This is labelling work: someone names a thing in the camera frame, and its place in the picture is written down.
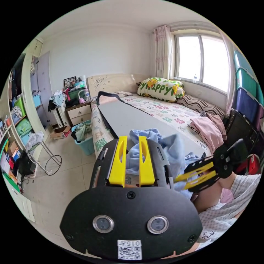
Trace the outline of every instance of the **yellow printed pillow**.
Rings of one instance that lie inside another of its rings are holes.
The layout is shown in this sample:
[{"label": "yellow printed pillow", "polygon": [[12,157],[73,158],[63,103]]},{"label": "yellow printed pillow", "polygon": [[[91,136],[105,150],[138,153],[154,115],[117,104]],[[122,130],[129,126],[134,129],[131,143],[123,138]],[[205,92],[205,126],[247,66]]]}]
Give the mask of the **yellow printed pillow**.
[{"label": "yellow printed pillow", "polygon": [[184,86],[179,81],[164,78],[148,78],[138,87],[137,94],[166,102],[175,102],[185,95]]}]

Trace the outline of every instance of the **person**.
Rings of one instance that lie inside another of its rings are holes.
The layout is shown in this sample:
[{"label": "person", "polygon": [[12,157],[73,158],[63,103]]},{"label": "person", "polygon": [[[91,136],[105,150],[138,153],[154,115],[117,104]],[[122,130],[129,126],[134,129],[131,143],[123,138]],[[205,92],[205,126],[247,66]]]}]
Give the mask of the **person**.
[{"label": "person", "polygon": [[[257,175],[236,175],[234,172],[226,178],[220,178],[214,185],[194,194],[192,202],[197,209],[203,230],[192,248],[180,255],[165,257],[174,258],[192,253],[213,243],[223,235],[239,218],[250,202],[261,178]],[[221,203],[223,188],[232,192],[234,199],[228,203]]]}]

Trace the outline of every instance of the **headboard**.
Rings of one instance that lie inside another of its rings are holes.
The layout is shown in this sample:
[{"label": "headboard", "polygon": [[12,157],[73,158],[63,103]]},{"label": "headboard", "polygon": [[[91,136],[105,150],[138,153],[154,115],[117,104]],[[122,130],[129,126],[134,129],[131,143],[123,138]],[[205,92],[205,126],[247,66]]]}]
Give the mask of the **headboard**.
[{"label": "headboard", "polygon": [[107,74],[107,75],[97,75],[88,77],[88,87],[90,91],[90,96],[95,97],[98,95],[99,91],[104,91],[108,93],[114,93],[117,91],[124,92],[137,92],[136,83],[142,82],[149,78],[148,75],[142,74]]}]

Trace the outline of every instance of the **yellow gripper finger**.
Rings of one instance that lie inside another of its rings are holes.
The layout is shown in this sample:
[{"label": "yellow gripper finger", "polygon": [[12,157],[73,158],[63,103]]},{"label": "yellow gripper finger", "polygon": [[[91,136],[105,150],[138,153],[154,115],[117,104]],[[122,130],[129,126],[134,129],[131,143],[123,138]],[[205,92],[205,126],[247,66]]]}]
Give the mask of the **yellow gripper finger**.
[{"label": "yellow gripper finger", "polygon": [[113,160],[109,183],[125,187],[126,179],[126,155],[127,155],[127,136],[119,137],[115,157]]},{"label": "yellow gripper finger", "polygon": [[139,186],[153,185],[155,182],[147,138],[139,136]]},{"label": "yellow gripper finger", "polygon": [[189,182],[187,182],[186,185],[185,185],[185,187],[184,187],[183,189],[184,189],[184,190],[188,190],[188,189],[190,189],[190,188],[192,188],[192,187],[195,187],[195,186],[197,186],[197,185],[199,185],[199,184],[201,184],[201,183],[203,183],[203,182],[205,182],[205,181],[211,179],[211,178],[214,177],[215,175],[216,175],[216,171],[213,170],[213,171],[209,172],[208,174],[205,174],[205,175],[199,177],[199,178],[196,179],[196,180],[193,180],[193,181],[189,181]]},{"label": "yellow gripper finger", "polygon": [[184,173],[184,174],[181,174],[179,176],[177,176],[175,179],[174,179],[174,183],[175,182],[181,182],[181,181],[186,181],[188,178],[191,178],[197,174],[200,174],[202,172],[205,172],[207,170],[209,170],[210,168],[212,168],[214,166],[213,162],[210,162],[202,167],[200,167],[199,169],[197,170],[192,170],[190,172],[187,172],[187,173]]}]

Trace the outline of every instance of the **tiled floor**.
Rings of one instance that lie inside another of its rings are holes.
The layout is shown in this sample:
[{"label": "tiled floor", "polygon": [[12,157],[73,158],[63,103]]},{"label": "tiled floor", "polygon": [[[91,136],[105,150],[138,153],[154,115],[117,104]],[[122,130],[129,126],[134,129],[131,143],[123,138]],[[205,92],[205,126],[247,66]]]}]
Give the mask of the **tiled floor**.
[{"label": "tiled floor", "polygon": [[[69,202],[89,188],[96,157],[86,156],[70,135],[65,139],[48,139],[46,145],[54,155],[62,157],[62,165],[54,175],[46,175],[38,168],[34,179],[24,181],[24,196],[31,200],[36,220],[32,225],[51,242],[78,253],[69,246],[59,225]],[[45,166],[48,159],[43,149],[39,161]],[[55,172],[58,166],[51,160],[47,168]]]}]

